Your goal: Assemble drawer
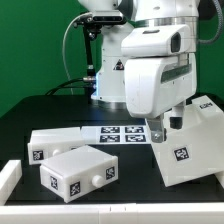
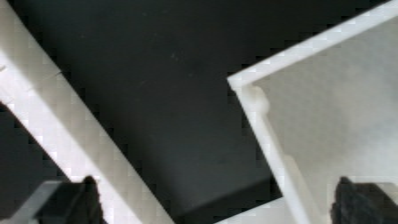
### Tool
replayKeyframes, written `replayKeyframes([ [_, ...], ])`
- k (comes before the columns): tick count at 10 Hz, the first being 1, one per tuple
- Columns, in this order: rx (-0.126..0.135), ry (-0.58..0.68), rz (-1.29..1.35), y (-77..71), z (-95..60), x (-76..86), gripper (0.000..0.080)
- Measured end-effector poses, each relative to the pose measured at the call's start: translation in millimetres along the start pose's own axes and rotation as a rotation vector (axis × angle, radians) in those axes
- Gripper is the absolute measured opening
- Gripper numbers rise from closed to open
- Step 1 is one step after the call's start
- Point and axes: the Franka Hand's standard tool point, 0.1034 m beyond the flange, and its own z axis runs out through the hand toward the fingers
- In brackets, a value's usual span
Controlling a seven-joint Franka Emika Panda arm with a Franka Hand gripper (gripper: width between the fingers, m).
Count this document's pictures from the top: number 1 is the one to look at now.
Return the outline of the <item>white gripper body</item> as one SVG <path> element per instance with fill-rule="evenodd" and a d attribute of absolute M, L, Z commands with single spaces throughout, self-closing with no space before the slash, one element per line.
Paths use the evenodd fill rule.
<path fill-rule="evenodd" d="M 125 64 L 126 105 L 132 117 L 156 118 L 196 92 L 196 59 L 179 56 L 129 59 Z"/>

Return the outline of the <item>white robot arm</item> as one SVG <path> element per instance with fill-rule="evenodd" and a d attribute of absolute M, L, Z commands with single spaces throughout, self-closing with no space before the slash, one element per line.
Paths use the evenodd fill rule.
<path fill-rule="evenodd" d="M 90 35 L 103 35 L 96 75 L 98 102 L 124 104 L 147 121 L 151 140 L 166 140 L 163 115 L 180 129 L 196 92 L 196 25 L 200 0 L 78 0 Z"/>

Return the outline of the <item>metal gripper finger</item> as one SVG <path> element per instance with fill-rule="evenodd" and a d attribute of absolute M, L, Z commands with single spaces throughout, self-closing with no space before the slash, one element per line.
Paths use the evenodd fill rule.
<path fill-rule="evenodd" d="M 181 102 L 172 108 L 170 115 L 170 127 L 172 129 L 182 128 L 184 110 L 185 110 L 185 102 Z"/>
<path fill-rule="evenodd" d="M 166 140 L 166 129 L 163 125 L 163 117 L 158 116 L 154 119 L 147 120 L 150 133 L 151 141 L 154 143 L 162 143 Z"/>

